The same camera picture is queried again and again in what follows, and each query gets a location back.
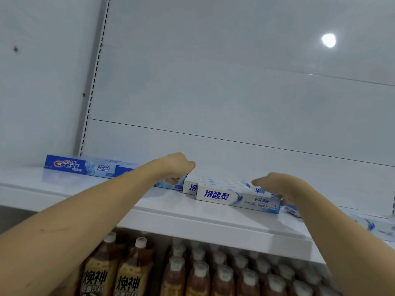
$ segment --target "white wall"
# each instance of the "white wall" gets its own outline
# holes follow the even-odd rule
[[[0,164],[73,153],[101,3],[1,1]]]

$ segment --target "white shelf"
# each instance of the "white shelf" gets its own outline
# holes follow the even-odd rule
[[[104,181],[39,167],[0,168],[0,205],[39,212]],[[197,201],[169,189],[151,188],[119,225],[324,262],[301,219]]]

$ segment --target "human hand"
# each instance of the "human hand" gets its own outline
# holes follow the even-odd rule
[[[295,189],[298,185],[307,184],[304,180],[289,174],[271,172],[267,176],[251,181],[254,186],[259,186],[265,191],[281,195],[281,205],[294,204]]]
[[[196,166],[194,161],[188,161],[181,152],[167,155],[159,160],[165,168],[165,181],[172,185],[177,184],[182,176],[190,173]]]

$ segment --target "human arm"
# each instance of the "human arm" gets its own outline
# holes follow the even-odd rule
[[[3,233],[1,295],[49,294],[157,181],[174,184],[174,178],[194,167],[182,153],[167,155],[69,197]]]
[[[305,181],[270,173],[252,181],[295,204],[340,287],[349,296],[393,295],[395,251]]]

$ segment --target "bright light spot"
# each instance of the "bright light spot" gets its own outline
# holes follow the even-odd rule
[[[321,41],[328,48],[333,48],[336,44],[336,36],[333,33],[327,33],[321,37]]]

